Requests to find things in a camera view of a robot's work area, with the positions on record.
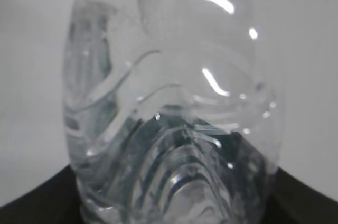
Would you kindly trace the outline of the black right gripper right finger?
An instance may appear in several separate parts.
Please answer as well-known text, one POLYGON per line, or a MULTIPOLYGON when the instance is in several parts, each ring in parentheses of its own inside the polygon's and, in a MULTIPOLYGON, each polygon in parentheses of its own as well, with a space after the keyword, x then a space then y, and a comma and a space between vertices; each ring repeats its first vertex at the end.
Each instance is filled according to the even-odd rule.
POLYGON ((269 199, 269 223, 337 223, 337 201, 279 169, 269 199))

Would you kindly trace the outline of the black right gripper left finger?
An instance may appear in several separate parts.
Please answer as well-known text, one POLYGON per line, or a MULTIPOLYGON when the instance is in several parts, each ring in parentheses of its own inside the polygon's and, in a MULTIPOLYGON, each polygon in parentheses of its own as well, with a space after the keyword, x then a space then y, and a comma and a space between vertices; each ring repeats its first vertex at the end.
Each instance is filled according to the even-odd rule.
POLYGON ((84 223, 71 167, 66 166, 34 190, 2 206, 1 223, 84 223))

